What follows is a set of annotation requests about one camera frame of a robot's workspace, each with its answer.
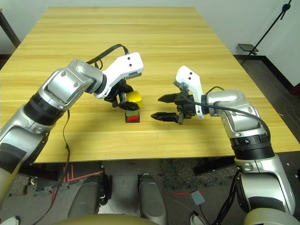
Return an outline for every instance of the red block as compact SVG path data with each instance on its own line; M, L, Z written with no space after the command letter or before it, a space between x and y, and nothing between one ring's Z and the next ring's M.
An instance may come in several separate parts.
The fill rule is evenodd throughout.
M127 121L127 123L140 121L140 114L137 114L134 116L127 116L126 121Z

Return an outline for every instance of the wooden table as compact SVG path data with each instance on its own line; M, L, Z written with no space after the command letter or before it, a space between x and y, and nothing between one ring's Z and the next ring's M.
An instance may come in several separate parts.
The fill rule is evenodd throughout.
M199 74L204 91L215 85L243 91L269 125L274 151L299 150L299 144L268 100L207 23L190 7L54 7L46 11L1 70L1 125L25 104L56 69L72 59L89 60L122 43L139 52L141 77L128 83L143 98L141 123L126 124L124 111L84 94L71 108L66 137L71 161L233 155L220 118L185 120L184 125L153 120L175 104L158 102L168 93L182 65ZM104 68L122 55L116 50ZM52 130L36 162L66 159L62 128Z

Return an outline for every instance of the wall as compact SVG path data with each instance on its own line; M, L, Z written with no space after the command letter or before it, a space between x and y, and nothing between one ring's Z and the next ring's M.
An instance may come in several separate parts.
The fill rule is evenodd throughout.
M23 40L50 6L181 6L195 7L233 53L238 43L254 44L276 17L284 0L1 0L0 8ZM0 28L0 54L14 51Z
M279 20L262 42L265 55L293 86L300 83L300 1L293 0L283 20Z

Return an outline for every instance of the stacked blocks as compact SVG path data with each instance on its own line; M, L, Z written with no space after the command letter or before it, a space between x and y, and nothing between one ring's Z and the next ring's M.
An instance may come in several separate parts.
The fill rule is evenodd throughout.
M140 108L142 107L142 97L139 95L138 91L132 91L130 93L126 93L126 100L128 102L136 103ZM126 123L139 123L140 122L140 110L125 112L125 122Z

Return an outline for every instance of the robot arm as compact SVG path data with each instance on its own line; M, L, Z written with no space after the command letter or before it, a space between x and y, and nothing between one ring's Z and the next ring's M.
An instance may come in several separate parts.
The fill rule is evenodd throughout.
M292 189L278 155L273 152L269 129L255 119L260 115L257 109L246 101L245 95L237 90L210 92L204 95L200 77L186 66L178 70L174 84L179 87L180 93L164 95L159 101L174 102L179 115L157 112L152 118L182 124L184 119L195 115L200 119L204 118L205 114L221 117L235 154L237 169L240 171L235 183L241 208L250 212L249 216L255 209L267 209L270 215L276 210L279 214L284 212L284 215L290 218L295 211ZM233 112L232 109L240 110L241 113Z
M81 60L56 70L0 131L0 207L20 167L35 161L55 122L84 92L99 99L125 95L114 87L120 82L125 86L124 78L140 76L142 71L136 52L118 57L103 72Z

